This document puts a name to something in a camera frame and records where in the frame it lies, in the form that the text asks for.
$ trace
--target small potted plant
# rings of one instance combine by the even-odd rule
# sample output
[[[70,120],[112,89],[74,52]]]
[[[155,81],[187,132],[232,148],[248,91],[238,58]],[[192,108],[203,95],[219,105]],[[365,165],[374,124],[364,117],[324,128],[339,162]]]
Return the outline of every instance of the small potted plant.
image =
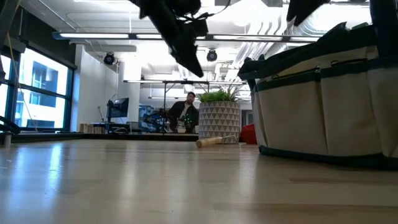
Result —
[[[238,88],[230,85],[219,91],[199,95],[199,139],[234,136],[224,144],[234,144],[241,133],[241,108],[237,103]]]

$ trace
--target white column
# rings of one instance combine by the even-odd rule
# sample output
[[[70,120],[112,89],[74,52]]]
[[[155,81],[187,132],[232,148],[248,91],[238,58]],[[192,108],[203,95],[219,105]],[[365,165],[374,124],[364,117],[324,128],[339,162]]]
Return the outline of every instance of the white column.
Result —
[[[75,70],[75,74],[73,75],[73,93],[72,93],[72,111],[70,117],[70,131],[79,131],[79,120],[78,120],[78,112],[79,112],[79,95],[80,95],[80,74],[81,74],[81,66],[82,57],[84,52],[84,46],[81,44],[76,45],[76,55],[75,55],[75,64],[77,65],[77,69]]]
[[[139,83],[125,83],[124,80],[140,80],[141,65],[134,58],[128,62],[119,64],[119,98],[129,98],[129,112],[127,114],[127,122],[137,122],[139,119]]]

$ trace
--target wooden floor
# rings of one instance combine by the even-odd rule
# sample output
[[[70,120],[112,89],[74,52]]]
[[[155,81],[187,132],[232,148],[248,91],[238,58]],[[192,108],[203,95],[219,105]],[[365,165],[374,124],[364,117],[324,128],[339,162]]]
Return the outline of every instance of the wooden floor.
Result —
[[[78,140],[0,149],[0,223],[398,223],[398,172],[255,146]]]

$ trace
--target geometric patterned planter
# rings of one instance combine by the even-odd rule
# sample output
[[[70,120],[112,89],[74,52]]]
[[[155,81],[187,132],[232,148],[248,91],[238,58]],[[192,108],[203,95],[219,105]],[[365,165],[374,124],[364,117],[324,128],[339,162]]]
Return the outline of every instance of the geometric patterned planter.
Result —
[[[241,106],[230,101],[200,103],[199,139],[235,136],[223,144],[235,144],[241,134]]]

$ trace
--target computer monitor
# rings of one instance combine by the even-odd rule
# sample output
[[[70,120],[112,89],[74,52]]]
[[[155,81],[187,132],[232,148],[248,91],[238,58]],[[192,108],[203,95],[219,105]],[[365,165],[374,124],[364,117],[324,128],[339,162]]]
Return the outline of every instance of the computer monitor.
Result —
[[[126,118],[129,110],[129,98],[121,98],[108,101],[108,110],[106,117],[111,118]]]

